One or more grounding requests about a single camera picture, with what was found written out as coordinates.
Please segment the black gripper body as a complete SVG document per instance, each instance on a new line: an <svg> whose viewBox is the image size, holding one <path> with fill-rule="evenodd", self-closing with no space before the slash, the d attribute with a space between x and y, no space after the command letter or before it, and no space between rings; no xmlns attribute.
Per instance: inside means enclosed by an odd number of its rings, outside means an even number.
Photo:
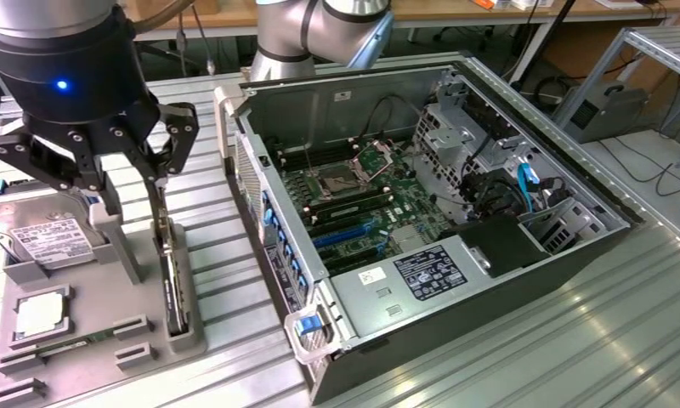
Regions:
<svg viewBox="0 0 680 408"><path fill-rule="evenodd" d="M0 34L0 77L24 112L28 132L60 145L80 133L94 155L146 140L158 121L133 46L134 30L114 6L101 22L65 37Z"/></svg>

